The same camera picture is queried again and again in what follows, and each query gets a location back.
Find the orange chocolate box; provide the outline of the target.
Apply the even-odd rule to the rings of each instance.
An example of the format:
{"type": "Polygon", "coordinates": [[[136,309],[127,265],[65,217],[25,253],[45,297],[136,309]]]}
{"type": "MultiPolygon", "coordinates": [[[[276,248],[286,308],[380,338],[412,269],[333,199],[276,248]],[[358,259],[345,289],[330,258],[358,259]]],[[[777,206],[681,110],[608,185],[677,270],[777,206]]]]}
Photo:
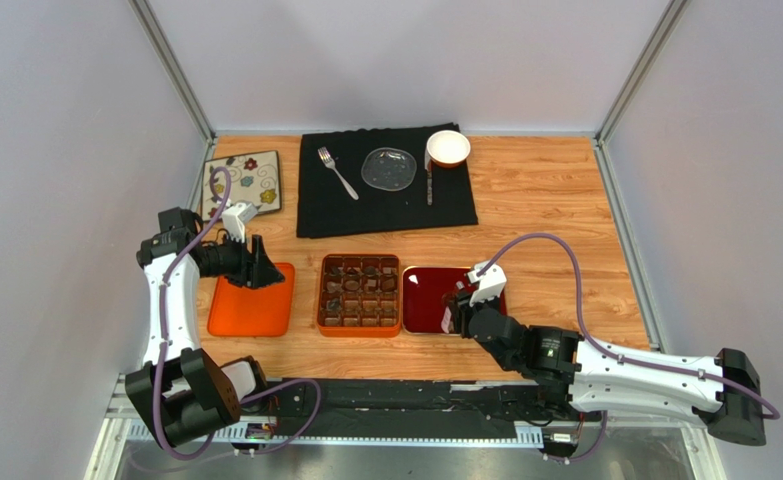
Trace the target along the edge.
{"type": "Polygon", "coordinates": [[[391,254],[330,254],[322,261],[319,297],[315,323],[320,333],[332,338],[392,338],[397,336],[402,329],[401,320],[401,263],[400,259],[391,254]],[[368,277],[363,274],[365,267],[372,266],[378,270],[378,275],[368,277]],[[348,267],[357,267],[361,270],[359,277],[347,277],[345,271],[348,267]],[[384,275],[383,267],[395,267],[397,275],[384,275]],[[349,279],[357,279],[361,282],[358,291],[345,291],[339,295],[330,295],[326,291],[326,283],[343,283],[349,279]],[[378,281],[378,291],[365,293],[363,284],[367,279],[378,281]],[[394,279],[397,290],[393,293],[384,293],[381,289],[382,282],[394,279]],[[341,309],[328,311],[326,302],[333,298],[339,298],[341,309]]]}

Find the pink handled metal tongs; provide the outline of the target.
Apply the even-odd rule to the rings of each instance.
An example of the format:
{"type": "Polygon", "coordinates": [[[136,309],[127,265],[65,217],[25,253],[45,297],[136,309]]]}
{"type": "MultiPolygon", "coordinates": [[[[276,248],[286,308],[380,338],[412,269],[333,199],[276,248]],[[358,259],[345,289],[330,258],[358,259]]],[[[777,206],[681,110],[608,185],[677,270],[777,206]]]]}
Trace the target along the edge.
{"type": "Polygon", "coordinates": [[[445,334],[452,334],[454,332],[453,314],[449,308],[444,310],[440,326],[442,332],[445,334]]]}

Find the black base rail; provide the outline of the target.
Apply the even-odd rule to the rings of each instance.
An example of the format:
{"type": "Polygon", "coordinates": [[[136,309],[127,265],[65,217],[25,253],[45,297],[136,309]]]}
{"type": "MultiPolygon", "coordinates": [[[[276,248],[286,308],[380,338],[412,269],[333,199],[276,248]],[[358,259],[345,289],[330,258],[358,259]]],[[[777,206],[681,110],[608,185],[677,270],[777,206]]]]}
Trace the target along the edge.
{"type": "Polygon", "coordinates": [[[518,427],[589,440],[603,417],[551,404],[532,381],[294,379],[247,402],[247,424],[271,424],[279,439],[508,440],[518,427]]]}

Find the rectangular milk chocolate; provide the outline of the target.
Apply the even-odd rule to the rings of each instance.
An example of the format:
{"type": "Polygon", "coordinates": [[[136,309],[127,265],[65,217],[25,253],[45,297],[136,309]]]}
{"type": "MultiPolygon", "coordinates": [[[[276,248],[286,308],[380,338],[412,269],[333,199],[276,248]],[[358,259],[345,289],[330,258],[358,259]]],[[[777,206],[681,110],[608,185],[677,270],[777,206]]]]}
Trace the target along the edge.
{"type": "Polygon", "coordinates": [[[378,291],[378,281],[376,279],[367,279],[363,284],[365,293],[375,293],[378,291]]]}

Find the red lacquer tray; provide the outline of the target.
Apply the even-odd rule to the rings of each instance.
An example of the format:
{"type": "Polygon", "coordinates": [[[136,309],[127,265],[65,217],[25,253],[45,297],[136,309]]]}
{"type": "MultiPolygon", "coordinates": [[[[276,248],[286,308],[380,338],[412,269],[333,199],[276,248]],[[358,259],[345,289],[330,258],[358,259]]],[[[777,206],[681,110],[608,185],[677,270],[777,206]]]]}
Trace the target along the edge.
{"type": "MultiPolygon", "coordinates": [[[[404,270],[401,277],[402,287],[402,323],[404,329],[413,334],[445,334],[441,330],[441,320],[446,309],[445,297],[458,290],[468,290],[471,294],[475,287],[466,274],[472,267],[412,266],[404,270]]],[[[488,302],[476,304],[472,308],[491,307],[508,316],[505,295],[488,302]]]]}

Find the light leaf chocolate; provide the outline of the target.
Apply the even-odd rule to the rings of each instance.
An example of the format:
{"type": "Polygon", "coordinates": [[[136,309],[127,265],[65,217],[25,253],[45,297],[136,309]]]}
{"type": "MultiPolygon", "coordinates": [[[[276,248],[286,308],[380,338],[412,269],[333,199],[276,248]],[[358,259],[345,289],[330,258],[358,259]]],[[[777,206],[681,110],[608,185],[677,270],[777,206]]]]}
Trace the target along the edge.
{"type": "Polygon", "coordinates": [[[326,283],[326,291],[330,295],[339,295],[343,292],[343,286],[340,282],[327,282],[326,283]]]}

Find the floral square plate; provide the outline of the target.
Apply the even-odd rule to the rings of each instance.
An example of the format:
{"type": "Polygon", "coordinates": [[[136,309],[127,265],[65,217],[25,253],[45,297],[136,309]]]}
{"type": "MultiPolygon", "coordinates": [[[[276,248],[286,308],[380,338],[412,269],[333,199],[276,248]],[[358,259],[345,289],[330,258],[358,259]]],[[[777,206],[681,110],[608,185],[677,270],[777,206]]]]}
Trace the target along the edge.
{"type": "Polygon", "coordinates": [[[278,212],[283,208],[280,159],[275,150],[212,159],[202,169],[201,206],[203,221],[209,221],[217,207],[217,196],[225,193],[225,180],[214,171],[225,168],[231,178],[229,199],[231,202],[248,202],[257,207],[260,214],[278,212]]]}

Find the dark leaf chocolate front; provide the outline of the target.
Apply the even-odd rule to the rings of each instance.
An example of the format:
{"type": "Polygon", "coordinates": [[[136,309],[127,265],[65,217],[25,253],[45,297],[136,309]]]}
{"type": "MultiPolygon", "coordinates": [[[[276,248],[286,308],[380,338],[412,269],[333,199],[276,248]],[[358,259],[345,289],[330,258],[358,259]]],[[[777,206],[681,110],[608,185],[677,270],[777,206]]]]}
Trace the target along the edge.
{"type": "Polygon", "coordinates": [[[341,309],[341,301],[339,298],[333,298],[326,302],[326,309],[328,311],[339,311],[341,309]]]}

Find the clear glass plate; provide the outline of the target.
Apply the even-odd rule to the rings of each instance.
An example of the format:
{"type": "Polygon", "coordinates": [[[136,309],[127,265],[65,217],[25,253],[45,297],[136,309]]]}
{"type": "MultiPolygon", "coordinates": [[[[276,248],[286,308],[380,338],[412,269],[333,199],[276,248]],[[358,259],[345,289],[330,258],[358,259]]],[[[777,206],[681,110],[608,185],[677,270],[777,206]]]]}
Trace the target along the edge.
{"type": "Polygon", "coordinates": [[[361,168],[362,180],[371,188],[398,192],[408,188],[417,173],[417,162],[407,151],[378,148],[367,154],[361,168]]]}

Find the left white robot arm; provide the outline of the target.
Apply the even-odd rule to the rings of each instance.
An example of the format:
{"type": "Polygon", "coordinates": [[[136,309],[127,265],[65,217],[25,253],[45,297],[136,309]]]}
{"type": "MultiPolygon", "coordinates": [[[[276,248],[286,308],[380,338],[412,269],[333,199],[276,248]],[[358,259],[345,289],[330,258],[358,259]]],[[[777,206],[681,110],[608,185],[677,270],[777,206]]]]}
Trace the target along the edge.
{"type": "Polygon", "coordinates": [[[126,395],[165,450],[235,424],[242,400],[266,384],[251,356],[217,365],[202,348],[197,325],[200,279],[251,290],[284,281],[262,237],[246,234],[256,214],[251,203],[226,207],[221,216],[225,236],[206,242],[198,214],[166,210],[158,215],[159,232],[136,254],[149,289],[150,327],[143,364],[126,377],[126,395]]]}

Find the dark handled knife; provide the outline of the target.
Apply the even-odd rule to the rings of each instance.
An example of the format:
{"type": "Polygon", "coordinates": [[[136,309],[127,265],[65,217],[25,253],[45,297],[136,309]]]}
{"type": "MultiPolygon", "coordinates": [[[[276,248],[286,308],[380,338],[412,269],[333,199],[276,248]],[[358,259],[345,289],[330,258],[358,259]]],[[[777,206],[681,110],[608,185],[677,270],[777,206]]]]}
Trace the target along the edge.
{"type": "Polygon", "coordinates": [[[433,172],[432,167],[426,167],[426,203],[433,205],[433,172]]]}

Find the orange tin lid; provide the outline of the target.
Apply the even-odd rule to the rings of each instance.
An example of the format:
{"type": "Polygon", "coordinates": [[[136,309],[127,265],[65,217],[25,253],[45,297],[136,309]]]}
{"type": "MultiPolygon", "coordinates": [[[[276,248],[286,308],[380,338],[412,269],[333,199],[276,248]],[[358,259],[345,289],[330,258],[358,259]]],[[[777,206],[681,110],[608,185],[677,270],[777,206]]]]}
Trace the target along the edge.
{"type": "Polygon", "coordinates": [[[252,290],[232,285],[225,278],[215,284],[207,330],[218,337],[280,337],[287,333],[295,291],[295,267],[275,266],[284,281],[252,290]]]}

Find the black cloth mat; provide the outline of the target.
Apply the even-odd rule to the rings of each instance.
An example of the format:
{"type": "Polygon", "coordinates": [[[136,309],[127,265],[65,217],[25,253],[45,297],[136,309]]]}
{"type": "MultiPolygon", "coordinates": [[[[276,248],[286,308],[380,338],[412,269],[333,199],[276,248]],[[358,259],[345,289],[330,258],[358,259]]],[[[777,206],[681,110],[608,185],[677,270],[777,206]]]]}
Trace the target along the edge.
{"type": "Polygon", "coordinates": [[[369,187],[361,178],[365,157],[378,148],[407,151],[421,162],[428,138],[456,123],[413,128],[359,129],[313,133],[301,138],[296,236],[329,238],[366,233],[476,225],[478,217],[466,164],[434,167],[433,205],[426,203],[426,172],[417,168],[411,185],[398,192],[369,187]],[[360,199],[349,197],[318,156],[326,147],[337,169],[360,199]]]}

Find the silver fork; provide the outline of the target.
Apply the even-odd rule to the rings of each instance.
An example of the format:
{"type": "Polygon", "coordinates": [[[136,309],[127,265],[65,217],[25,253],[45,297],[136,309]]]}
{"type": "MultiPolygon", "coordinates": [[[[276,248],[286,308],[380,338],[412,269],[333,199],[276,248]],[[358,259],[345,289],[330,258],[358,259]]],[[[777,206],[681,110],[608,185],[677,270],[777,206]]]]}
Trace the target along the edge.
{"type": "Polygon", "coordinates": [[[349,197],[355,201],[358,201],[360,199],[358,193],[356,192],[354,187],[339,172],[339,170],[337,169],[337,165],[335,163],[335,159],[332,157],[328,149],[326,147],[320,147],[318,149],[318,156],[321,162],[323,163],[323,165],[336,175],[339,182],[343,186],[344,190],[349,195],[349,197]]]}

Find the white orange bowl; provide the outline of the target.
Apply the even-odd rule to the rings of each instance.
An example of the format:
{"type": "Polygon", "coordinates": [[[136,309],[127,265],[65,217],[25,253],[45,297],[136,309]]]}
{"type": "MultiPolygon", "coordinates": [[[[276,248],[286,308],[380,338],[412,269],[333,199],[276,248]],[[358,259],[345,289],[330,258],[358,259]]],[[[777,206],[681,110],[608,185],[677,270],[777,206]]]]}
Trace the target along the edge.
{"type": "Polygon", "coordinates": [[[466,136],[454,130],[442,130],[432,134],[425,148],[425,166],[433,164],[442,168],[461,166],[470,156],[471,144],[466,136]]]}

